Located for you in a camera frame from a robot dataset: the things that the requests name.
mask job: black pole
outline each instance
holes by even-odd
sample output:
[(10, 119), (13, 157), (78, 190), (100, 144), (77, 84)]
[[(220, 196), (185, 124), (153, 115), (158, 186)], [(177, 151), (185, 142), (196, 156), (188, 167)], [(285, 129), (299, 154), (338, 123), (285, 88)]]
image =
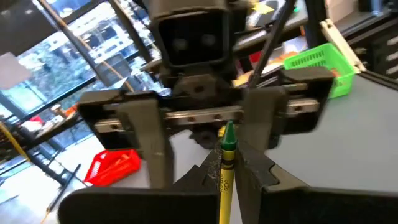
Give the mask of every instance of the black pole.
[[(35, 153), (33, 153), (32, 156), (37, 156), (37, 155), (39, 155), (39, 153), (38, 153), (38, 152), (35, 152)], [(7, 173), (7, 172), (9, 172), (9, 171), (11, 171), (11, 170), (13, 170), (13, 169), (16, 168), (16, 167), (19, 167), (20, 165), (24, 164), (25, 162), (27, 162), (27, 159), (23, 159), (23, 160), (19, 161), (18, 163), (14, 164), (14, 165), (12, 165), (12, 166), (10, 166), (10, 167), (8, 167), (7, 169), (2, 170), (2, 171), (0, 172), (0, 176), (3, 175), (3, 174), (5, 174), (5, 173)]]
[(25, 116), (25, 111), (20, 109), (18, 106), (14, 104), (7, 96), (5, 96), (1, 91), (0, 91), (0, 103), (7, 108), (13, 115), (15, 115), (17, 118), (21, 119)]
[(305, 38), (307, 39), (308, 48), (318, 47), (328, 41), (321, 31), (321, 21), (327, 19), (325, 1), (321, 0), (305, 0), (308, 12), (308, 22), (304, 26)]
[(109, 0), (109, 3), (111, 4), (116, 15), (119, 17), (127, 33), (130, 35), (132, 41), (134, 42), (134, 45), (137, 47), (140, 56), (144, 58), (146, 63), (151, 62), (154, 58), (150, 55), (149, 50), (146, 48), (136, 28), (134, 28), (130, 18), (128, 18), (128, 16), (124, 13), (123, 9), (121, 9), (114, 0)]
[(45, 172), (48, 176), (56, 180), (61, 186), (67, 184), (67, 180), (63, 179), (61, 175), (58, 175), (54, 170), (46, 166), (42, 163), (42, 161), (37, 158), (37, 156), (33, 156), (28, 154), (30, 161), (35, 164), (38, 168), (40, 168), (43, 172)]
[(131, 2), (129, 2), (129, 6), (130, 6), (132, 12), (134, 13), (134, 15), (135, 15), (135, 16), (139, 19), (139, 21), (142, 23), (142, 25), (144, 25), (146, 29), (149, 29), (149, 27), (147, 26), (147, 24), (145, 24), (143, 18), (141, 18), (141, 16), (138, 14), (138, 12), (136, 11), (136, 9), (134, 8), (134, 5), (133, 5)]
[(293, 13), (294, 4), (296, 0), (286, 0), (283, 8), (281, 9), (281, 13), (277, 18), (275, 24), (272, 26), (271, 33), (269, 34), (269, 38), (264, 44), (262, 48), (262, 53), (260, 57), (260, 61), (258, 62), (257, 66), (254, 69), (253, 74), (250, 77), (248, 87), (249, 88), (256, 88), (259, 80), (261, 78), (261, 73), (263, 69), (266, 67), (268, 63), (268, 59), (274, 51), (278, 40), (282, 35), (282, 31), (286, 25), (287, 20), (289, 19), (290, 15)]
[(65, 185), (63, 185), (58, 193), (58, 195), (55, 197), (55, 199), (50, 203), (50, 205), (47, 207), (46, 211), (48, 213), (50, 213), (54, 207), (56, 206), (56, 204), (58, 204), (58, 201), (62, 198), (63, 193), (65, 193), (65, 190), (67, 189), (69, 183), (72, 181), (72, 179), (76, 176), (76, 173), (79, 171), (81, 167), (81, 164), (77, 165), (76, 169), (70, 173), (70, 176), (68, 177), (68, 179), (65, 182)]
[(239, 59), (239, 63), (241, 64), (243, 73), (250, 72), (251, 70), (253, 70), (253, 66), (251, 64), (249, 57), (243, 57)]
[(390, 0), (388, 6), (392, 12), (398, 12), (398, 0)]

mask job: floor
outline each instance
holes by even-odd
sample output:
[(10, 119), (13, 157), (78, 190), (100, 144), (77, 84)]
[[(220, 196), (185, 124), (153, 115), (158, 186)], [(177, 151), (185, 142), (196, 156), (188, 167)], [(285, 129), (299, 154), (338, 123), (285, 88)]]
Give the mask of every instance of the floor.
[[(57, 161), (62, 161), (61, 163), (69, 170), (73, 170), (80, 163), (81, 168), (77, 177), (84, 179), (93, 156), (102, 150), (100, 142), (92, 137), (61, 153)], [(47, 206), (57, 195), (59, 186), (58, 182), (47, 177), (36, 166), (30, 166), (8, 178), (0, 187), (0, 191), (17, 197), (0, 204), (1, 223), (40, 223), (45, 216)], [(67, 188), (65, 195), (82, 187), (85, 186), (75, 179)], [(44, 223), (58, 223), (56, 212), (49, 214)]]

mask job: metal bar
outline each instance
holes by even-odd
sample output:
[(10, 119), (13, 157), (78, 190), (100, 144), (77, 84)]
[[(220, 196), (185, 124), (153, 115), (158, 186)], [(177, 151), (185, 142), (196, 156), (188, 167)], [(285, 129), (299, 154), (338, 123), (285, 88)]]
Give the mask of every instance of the metal bar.
[(7, 118), (4, 118), (5, 121), (8, 121), (9, 119), (11, 119), (12, 117), (16, 117), (14, 114), (8, 116)]
[(94, 62), (94, 59), (90, 56), (88, 53), (88, 49), (83, 46), (83, 44), (78, 40), (77, 37), (73, 35), (73, 33), (69, 30), (67, 26), (64, 26), (64, 24), (59, 21), (60, 18), (55, 17), (53, 15), (54, 10), (48, 5), (47, 3), (43, 3), (42, 0), (38, 0), (40, 5), (44, 8), (48, 16), (54, 21), (55, 25), (57, 26), (58, 29), (60, 29), (63, 34), (69, 39), (69, 41), (72, 43), (72, 45), (77, 49), (77, 51), (80, 53), (80, 55), (86, 60), (87, 64), (90, 66), (90, 68), (97, 74), (97, 71), (95, 70), (96, 63)]
[[(152, 48), (152, 44), (145, 45), (145, 47), (149, 50)], [(141, 56), (139, 51), (136, 51), (133, 54), (127, 56), (125, 59), (127, 62), (131, 62), (133, 59), (135, 59), (136, 57), (139, 57), (139, 56)]]
[(72, 181), (72, 179), (74, 178), (74, 176), (76, 176), (76, 173), (79, 171), (81, 167), (81, 164), (77, 165), (76, 169), (70, 173), (70, 176), (68, 177), (68, 179), (65, 182), (65, 185), (62, 185), (61, 190), (59, 191), (58, 195), (55, 197), (55, 199), (50, 203), (50, 205), (47, 207), (46, 211), (49, 213), (51, 212), (54, 207), (56, 206), (56, 204), (58, 203), (58, 201), (62, 198), (62, 195), (65, 193), (65, 190), (67, 189), (69, 183)]
[(89, 3), (85, 4), (81, 8), (77, 9), (76, 11), (73, 11), (69, 16), (63, 18), (63, 20), (69, 24), (77, 19), (79, 19), (81, 16), (86, 14), (87, 12), (90, 12), (93, 10), (95, 7), (97, 7), (99, 4), (106, 2), (106, 0), (91, 0)]
[(57, 104), (59, 101), (62, 101), (65, 98), (68, 98), (69, 96), (71, 96), (72, 94), (76, 93), (77, 91), (82, 90), (84, 87), (87, 87), (88, 85), (92, 84), (96, 80), (97, 80), (96, 77), (91, 77), (91, 78), (87, 79), (86, 81), (82, 82), (81, 84), (79, 84), (79, 85), (73, 87), (72, 89), (68, 90), (66, 93), (64, 93), (64, 94), (60, 95), (59, 97), (49, 101), (46, 105), (36, 109), (35, 111), (29, 113), (28, 115), (23, 116), (23, 118), (21, 120), (22, 121), (27, 121), (27, 120), (31, 119), (32, 117), (38, 115), (39, 113), (43, 112), (44, 110), (46, 110), (46, 109), (52, 107), (53, 105)]
[(57, 152), (55, 152), (55, 154), (51, 157), (48, 166), (51, 165), (51, 163), (55, 160), (55, 158), (57, 158), (57, 156), (58, 156), (61, 152), (62, 152), (62, 150), (58, 150)]
[(253, 70), (249, 57), (243, 57), (239, 59), (243, 73), (250, 72)]
[(32, 87), (30, 87), (30, 84), (28, 84), (26, 81), (23, 81), (22, 83), (25, 85), (26, 88), (28, 88), (30, 91), (32, 91), (32, 93), (33, 93), (35, 96), (37, 96), (38, 99), (39, 99), (43, 104), (46, 103), (47, 100), (46, 100), (46, 99), (43, 99), (39, 94), (37, 94), (37, 92), (36, 92), (35, 90), (33, 90)]
[(385, 23), (391, 19), (395, 18), (389, 11), (384, 11), (384, 13), (380, 16), (370, 15), (369, 19), (361, 21), (359, 24), (354, 24), (353, 26), (346, 28), (345, 30), (341, 30), (341, 34), (343, 37), (350, 40), (363, 32), (368, 31), (369, 29), (373, 29), (380, 24)]
[(43, 155), (46, 159), (50, 160), (52, 158), (51, 153), (47, 152), (44, 148), (39, 149), (41, 155)]
[(327, 19), (325, 1), (305, 0), (308, 12), (308, 22), (304, 26), (305, 37), (309, 48), (327, 43), (321, 32), (320, 22)]
[(392, 78), (367, 70), (365, 72), (359, 73), (358, 75), (367, 80), (373, 81), (390, 89), (398, 91), (398, 82), (396, 82)]
[(141, 16), (138, 14), (136, 9), (134, 8), (134, 5), (131, 2), (128, 2), (128, 3), (129, 3), (129, 6), (130, 6), (132, 12), (134, 13), (134, 15), (138, 18), (138, 20), (142, 23), (142, 25), (144, 25), (145, 28), (149, 30), (149, 27), (147, 26), (147, 24), (145, 24), (143, 18), (141, 18)]
[(203, 124), (217, 121), (240, 120), (243, 117), (241, 106), (227, 106), (191, 111), (166, 113), (167, 122), (173, 125)]
[(47, 144), (49, 144), (51, 147), (53, 147), (56, 151), (61, 151), (64, 149), (57, 139), (51, 138), (51, 139), (47, 140)]
[(372, 13), (377, 16), (383, 10), (383, 0), (371, 0)]
[(25, 112), (14, 104), (7, 96), (0, 91), (0, 103), (7, 108), (14, 116), (21, 119), (25, 116)]
[(269, 39), (267, 39), (266, 44), (262, 49), (260, 61), (257, 64), (256, 68), (254, 69), (253, 75), (249, 81), (248, 84), (249, 88), (255, 88), (259, 83), (259, 80), (261, 78), (261, 73), (264, 67), (267, 65), (268, 59), (273, 53), (274, 48), (277, 45), (278, 40), (282, 35), (287, 20), (289, 19), (290, 15), (292, 15), (293, 13), (295, 3), (296, 0), (286, 1), (285, 5), (281, 9), (280, 16), (277, 18), (274, 26), (272, 27), (270, 37)]
[(29, 155), (29, 159), (33, 164), (35, 164), (38, 168), (40, 168), (48, 176), (50, 176), (51, 178), (56, 180), (60, 185), (62, 185), (62, 186), (66, 185), (67, 181), (65, 179), (63, 179), (61, 177), (61, 175), (58, 175), (54, 170), (50, 169), (45, 164), (43, 164), (39, 158)]
[[(38, 152), (35, 152), (35, 154), (33, 154), (32, 156), (37, 156), (37, 155), (39, 155), (39, 153), (38, 153)], [(0, 176), (3, 175), (3, 174), (5, 174), (5, 173), (7, 173), (7, 172), (9, 172), (10, 170), (15, 169), (16, 167), (19, 167), (20, 165), (24, 164), (25, 162), (27, 162), (27, 159), (23, 159), (23, 160), (19, 161), (18, 163), (14, 164), (14, 165), (12, 165), (12, 166), (10, 166), (10, 167), (8, 167), (7, 169), (2, 170), (2, 171), (0, 172)]]
[(302, 113), (314, 113), (319, 110), (319, 102), (313, 98), (290, 100), (287, 104), (286, 115), (295, 117)]
[(398, 12), (398, 0), (390, 0), (389, 8), (392, 12)]
[(395, 18), (393, 20), (390, 20), (388, 22), (378, 25), (374, 29), (368, 29), (367, 32), (357, 35), (356, 37), (354, 37), (352, 39), (348, 39), (347, 42), (348, 42), (348, 44), (350, 44), (350, 46), (358, 45), (360, 42), (364, 42), (364, 43), (368, 42), (368, 40), (372, 39), (375, 35), (380, 37), (381, 32), (388, 31), (389, 29), (396, 27), (397, 24), (398, 24), (398, 18)]
[(139, 36), (137, 30), (134, 28), (130, 18), (124, 12), (124, 10), (120, 7), (118, 3), (114, 0), (110, 0), (109, 3), (111, 4), (112, 8), (114, 9), (116, 15), (119, 17), (122, 25), (126, 29), (127, 33), (130, 35), (134, 45), (137, 47), (139, 54), (144, 58), (146, 63), (151, 62), (154, 58), (150, 55), (149, 50), (145, 47), (144, 42), (142, 41), (141, 37)]

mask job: crayon tip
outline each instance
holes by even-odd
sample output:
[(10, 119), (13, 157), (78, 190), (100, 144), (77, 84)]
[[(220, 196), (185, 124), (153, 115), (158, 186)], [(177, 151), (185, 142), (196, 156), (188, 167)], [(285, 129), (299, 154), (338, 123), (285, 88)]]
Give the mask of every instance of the crayon tip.
[(236, 136), (234, 132), (234, 123), (228, 121), (223, 139), (221, 140), (221, 148), (225, 151), (233, 151), (236, 149)]

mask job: green basket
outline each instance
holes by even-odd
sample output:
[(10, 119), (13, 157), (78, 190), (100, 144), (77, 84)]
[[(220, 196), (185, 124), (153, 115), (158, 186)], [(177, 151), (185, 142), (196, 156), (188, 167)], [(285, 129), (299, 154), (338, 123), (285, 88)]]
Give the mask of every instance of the green basket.
[(284, 60), (285, 69), (320, 66), (326, 67), (329, 70), (336, 69), (341, 75), (336, 78), (329, 98), (350, 93), (355, 75), (354, 68), (333, 44), (323, 44)]

